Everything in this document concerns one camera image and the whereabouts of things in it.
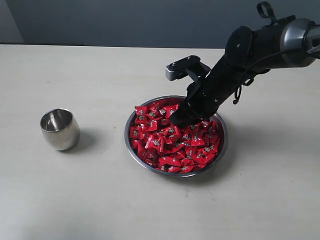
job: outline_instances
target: red candy wrapper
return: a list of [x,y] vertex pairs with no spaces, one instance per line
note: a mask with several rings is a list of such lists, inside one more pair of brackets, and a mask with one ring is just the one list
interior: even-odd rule
[[214,121],[201,121],[180,129],[170,116],[179,105],[135,107],[130,128],[132,149],[147,165],[163,172],[189,173],[210,164],[219,151],[220,138]]

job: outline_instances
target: stainless steel bowl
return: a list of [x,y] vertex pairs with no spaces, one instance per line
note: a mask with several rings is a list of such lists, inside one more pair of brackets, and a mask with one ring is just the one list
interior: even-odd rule
[[[155,102],[159,102],[159,101],[163,101],[163,103],[165,105],[175,105],[175,104],[179,104],[183,99],[185,99],[184,96],[161,96],[161,97],[157,97],[154,99],[151,99],[145,103],[143,103],[141,106],[152,106]],[[223,155],[225,154],[226,150],[227,150],[227,146],[228,146],[228,132],[227,132],[227,126],[225,124],[225,122],[223,121],[223,119],[221,118],[221,116],[216,113],[215,115],[213,115],[211,117],[212,121],[216,122],[216,128],[217,131],[220,135],[220,145],[219,145],[219,151],[218,151],[218,155],[215,156],[214,160],[212,163],[210,163],[209,165],[207,165],[206,167],[197,170],[197,171],[192,171],[192,172],[188,172],[188,173],[176,173],[176,172],[165,172],[165,171],[161,171],[158,169],[155,169],[151,166],[149,166],[148,164],[144,163],[134,152],[132,146],[131,146],[131,140],[129,138],[129,134],[130,134],[130,127],[132,127],[132,125],[134,124],[136,118],[136,112],[134,111],[131,116],[129,117],[128,121],[126,122],[125,125],[125,129],[124,129],[124,141],[125,141],[125,145],[129,150],[129,153],[131,154],[131,156],[144,168],[157,173],[157,174],[161,174],[167,177],[172,177],[172,178],[186,178],[186,177],[191,177],[197,174],[200,174],[206,170],[208,170],[209,168],[211,168],[213,165],[215,165],[218,161],[220,161],[220,159],[223,157]]]

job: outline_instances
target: stainless steel cup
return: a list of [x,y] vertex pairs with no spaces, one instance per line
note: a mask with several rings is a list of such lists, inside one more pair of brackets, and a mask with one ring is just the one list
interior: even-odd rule
[[45,140],[59,151],[67,150],[79,142],[80,129],[74,115],[67,109],[47,112],[40,121]]

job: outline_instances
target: candy pile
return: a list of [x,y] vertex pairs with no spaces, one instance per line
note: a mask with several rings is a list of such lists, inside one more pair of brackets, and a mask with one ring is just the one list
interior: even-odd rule
[[204,168],[218,154],[220,143],[214,121],[180,129],[169,117],[178,105],[136,106],[130,128],[131,146],[146,164],[169,173],[189,173]]

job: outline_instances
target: robotic arm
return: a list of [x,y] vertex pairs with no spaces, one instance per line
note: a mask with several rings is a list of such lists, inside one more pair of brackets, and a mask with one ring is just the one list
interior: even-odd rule
[[169,81],[186,76],[194,81],[187,87],[185,100],[170,117],[173,124],[185,128],[201,119],[208,120],[232,94],[233,103],[237,104],[242,85],[249,86],[256,75],[271,69],[307,67],[320,59],[320,25],[294,15],[276,19],[266,1],[260,2],[257,10],[271,23],[256,31],[247,26],[235,30],[224,55],[212,69],[194,55],[166,67]]

